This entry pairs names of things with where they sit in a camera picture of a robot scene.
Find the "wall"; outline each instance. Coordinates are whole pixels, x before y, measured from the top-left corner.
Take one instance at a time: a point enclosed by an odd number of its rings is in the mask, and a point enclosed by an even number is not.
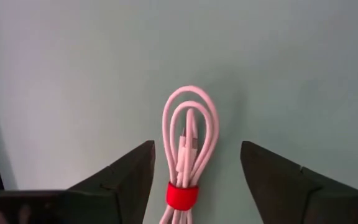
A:
[[[358,187],[358,1],[0,0],[6,187],[69,187],[155,139],[145,223],[157,223],[162,108],[189,83],[222,124],[195,223],[261,223],[245,139]]]

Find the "red cable tie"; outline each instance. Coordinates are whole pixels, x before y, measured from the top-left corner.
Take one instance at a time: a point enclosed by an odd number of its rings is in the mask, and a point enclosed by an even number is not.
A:
[[[175,210],[187,211],[197,202],[198,186],[179,188],[171,182],[167,187],[167,204]]]

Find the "light green wall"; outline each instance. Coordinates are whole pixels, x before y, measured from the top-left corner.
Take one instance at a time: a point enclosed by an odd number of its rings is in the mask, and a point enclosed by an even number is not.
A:
[[[195,223],[261,223],[242,140],[358,188],[358,1],[0,0],[0,167],[64,188],[155,139],[145,217],[168,180],[160,117],[176,88],[215,101],[221,138]]]

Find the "white cable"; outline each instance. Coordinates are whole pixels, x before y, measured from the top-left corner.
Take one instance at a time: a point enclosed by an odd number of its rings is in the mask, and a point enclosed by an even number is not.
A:
[[[207,104],[208,110],[195,101],[182,102],[173,112],[168,133],[169,107],[178,95],[187,91],[198,94]],[[175,147],[175,124],[181,110],[186,108],[190,108],[186,112],[186,131],[185,135],[180,136],[179,150],[177,150]],[[206,124],[205,140],[199,153],[197,153],[197,146],[193,145],[193,139],[198,138],[193,108],[201,112]],[[162,114],[162,136],[168,161],[170,182],[181,188],[196,186],[214,151],[219,136],[218,113],[214,103],[205,91],[197,86],[184,86],[172,93],[165,104]],[[172,224],[192,224],[191,209],[189,211],[178,211],[167,205],[160,224],[166,224],[170,220],[172,220]]]

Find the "background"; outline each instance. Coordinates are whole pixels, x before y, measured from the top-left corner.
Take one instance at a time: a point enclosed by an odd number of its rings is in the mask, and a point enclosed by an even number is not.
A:
[[[262,223],[243,140],[358,188],[358,1],[0,0],[6,188],[66,188],[154,139],[158,223],[162,109],[188,84],[221,119],[195,223]]]

